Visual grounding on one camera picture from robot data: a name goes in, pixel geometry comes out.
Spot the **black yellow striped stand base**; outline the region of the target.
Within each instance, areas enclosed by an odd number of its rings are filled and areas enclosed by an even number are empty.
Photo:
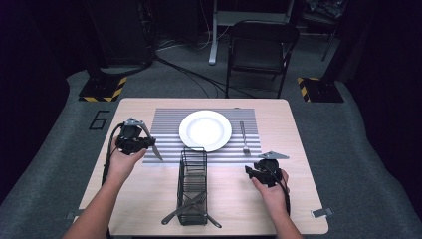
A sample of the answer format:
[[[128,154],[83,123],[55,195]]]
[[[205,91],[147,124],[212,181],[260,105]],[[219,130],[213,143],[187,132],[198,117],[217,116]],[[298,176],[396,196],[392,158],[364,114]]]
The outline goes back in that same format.
[[[89,79],[79,93],[84,102],[114,102],[120,96],[127,77],[104,76],[99,80]]]
[[[308,103],[343,103],[343,98],[334,83],[325,83],[318,78],[298,78],[301,94]]]

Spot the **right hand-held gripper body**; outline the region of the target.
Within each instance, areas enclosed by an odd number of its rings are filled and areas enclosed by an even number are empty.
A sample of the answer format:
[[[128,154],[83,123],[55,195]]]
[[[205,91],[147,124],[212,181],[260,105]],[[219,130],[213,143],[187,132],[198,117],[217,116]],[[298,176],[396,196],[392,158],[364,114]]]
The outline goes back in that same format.
[[[257,162],[257,169],[265,175],[260,180],[261,183],[273,187],[277,182],[281,182],[284,177],[279,166],[279,159],[289,159],[287,155],[280,154],[274,151],[259,154],[260,160]]]

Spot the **person's right hand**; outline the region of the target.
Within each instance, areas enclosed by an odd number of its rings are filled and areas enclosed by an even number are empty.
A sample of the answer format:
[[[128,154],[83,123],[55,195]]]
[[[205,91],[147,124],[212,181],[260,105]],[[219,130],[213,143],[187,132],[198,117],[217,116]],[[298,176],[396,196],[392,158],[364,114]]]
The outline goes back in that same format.
[[[255,188],[260,192],[264,203],[266,205],[267,211],[277,211],[284,209],[287,211],[286,196],[289,194],[289,189],[287,187],[288,175],[282,170],[284,179],[280,184],[277,184],[273,187],[267,187],[259,181],[252,180]]]

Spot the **white desk frame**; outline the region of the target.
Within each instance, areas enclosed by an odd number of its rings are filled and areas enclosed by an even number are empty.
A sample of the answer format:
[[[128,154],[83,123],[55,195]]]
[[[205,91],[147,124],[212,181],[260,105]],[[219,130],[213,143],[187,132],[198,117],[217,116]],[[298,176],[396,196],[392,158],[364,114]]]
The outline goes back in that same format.
[[[265,12],[240,12],[240,11],[222,11],[218,9],[218,0],[213,0],[212,11],[212,42],[208,63],[214,66],[217,62],[218,52],[218,27],[230,27],[243,20],[268,20],[278,22],[289,22],[292,16],[292,10],[295,0],[287,0],[288,7],[285,13],[265,13]]]

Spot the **silver fork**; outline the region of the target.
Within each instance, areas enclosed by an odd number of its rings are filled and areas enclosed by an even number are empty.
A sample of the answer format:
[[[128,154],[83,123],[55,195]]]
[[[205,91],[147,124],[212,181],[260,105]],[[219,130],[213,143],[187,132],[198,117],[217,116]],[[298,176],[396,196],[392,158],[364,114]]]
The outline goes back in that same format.
[[[247,145],[247,139],[246,139],[246,132],[245,132],[245,126],[244,126],[244,122],[240,121],[240,130],[241,130],[241,134],[242,134],[242,139],[243,139],[243,153],[247,156],[251,155],[251,151],[249,146]]]
[[[210,221],[215,227],[222,228],[222,225],[215,220],[207,211],[203,210],[199,207],[199,205],[194,204],[193,208],[196,209],[199,213],[201,213],[208,221]]]

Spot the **black cabinet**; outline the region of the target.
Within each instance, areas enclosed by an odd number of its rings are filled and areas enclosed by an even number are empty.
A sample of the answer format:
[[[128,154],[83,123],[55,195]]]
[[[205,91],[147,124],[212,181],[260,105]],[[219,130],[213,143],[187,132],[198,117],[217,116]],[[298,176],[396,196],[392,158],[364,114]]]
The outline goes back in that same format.
[[[139,16],[140,0],[86,0],[109,66],[150,64],[150,45]]]

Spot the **white round plate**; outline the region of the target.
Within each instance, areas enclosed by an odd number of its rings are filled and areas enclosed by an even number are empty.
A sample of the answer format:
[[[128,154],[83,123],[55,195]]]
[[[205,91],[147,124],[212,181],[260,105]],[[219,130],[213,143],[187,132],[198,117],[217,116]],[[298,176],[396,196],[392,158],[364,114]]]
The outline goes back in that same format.
[[[185,117],[179,126],[181,141],[190,148],[215,151],[225,146],[232,135],[229,120],[214,111],[197,111]]]

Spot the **grey striped placemat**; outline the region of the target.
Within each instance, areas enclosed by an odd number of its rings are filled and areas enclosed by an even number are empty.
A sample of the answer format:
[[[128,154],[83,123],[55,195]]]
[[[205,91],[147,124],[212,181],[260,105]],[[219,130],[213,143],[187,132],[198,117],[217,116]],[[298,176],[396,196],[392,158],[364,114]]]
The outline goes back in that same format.
[[[157,109],[154,114],[151,134],[156,138],[156,146],[163,160],[149,151],[144,163],[177,163],[181,150],[186,146],[179,137],[179,126],[188,115],[197,111],[214,111],[225,116],[231,126],[232,135],[222,148],[207,152],[209,163],[249,163],[262,153],[261,140],[258,133],[255,111],[253,109]],[[240,121],[244,122],[247,145],[251,155],[243,153],[243,139]]]

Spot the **black wire cutlery basket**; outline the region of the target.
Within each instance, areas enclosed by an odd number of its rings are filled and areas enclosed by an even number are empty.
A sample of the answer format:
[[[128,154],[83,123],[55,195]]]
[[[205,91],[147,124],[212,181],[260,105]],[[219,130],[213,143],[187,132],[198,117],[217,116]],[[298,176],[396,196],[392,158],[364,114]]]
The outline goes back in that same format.
[[[207,223],[207,152],[203,147],[184,147],[180,153],[177,207],[187,205],[177,215],[179,223]]]

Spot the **person's left hand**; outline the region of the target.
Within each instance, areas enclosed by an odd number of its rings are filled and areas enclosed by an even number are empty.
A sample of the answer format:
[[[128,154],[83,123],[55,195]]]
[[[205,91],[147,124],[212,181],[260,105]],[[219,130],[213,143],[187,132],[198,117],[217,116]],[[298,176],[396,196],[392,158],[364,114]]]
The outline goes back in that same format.
[[[134,170],[135,165],[143,160],[145,154],[145,149],[131,155],[122,153],[118,150],[114,137],[111,142],[110,166],[105,183],[122,186]]]

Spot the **black folding chair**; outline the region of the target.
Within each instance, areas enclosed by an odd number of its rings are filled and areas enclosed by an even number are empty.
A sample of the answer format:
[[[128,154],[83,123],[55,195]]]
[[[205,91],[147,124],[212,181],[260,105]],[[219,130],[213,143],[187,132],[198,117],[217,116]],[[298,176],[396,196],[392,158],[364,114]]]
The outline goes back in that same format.
[[[231,29],[225,96],[229,97],[233,72],[280,76],[281,96],[290,59],[300,37],[295,25],[264,20],[244,20]]]

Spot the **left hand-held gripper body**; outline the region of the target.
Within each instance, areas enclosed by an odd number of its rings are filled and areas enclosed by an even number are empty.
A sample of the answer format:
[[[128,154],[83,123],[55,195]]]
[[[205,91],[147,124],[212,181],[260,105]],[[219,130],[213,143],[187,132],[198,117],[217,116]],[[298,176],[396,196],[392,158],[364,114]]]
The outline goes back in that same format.
[[[137,153],[146,148],[146,144],[140,136],[141,133],[140,121],[128,119],[122,124],[115,145],[126,155]]]

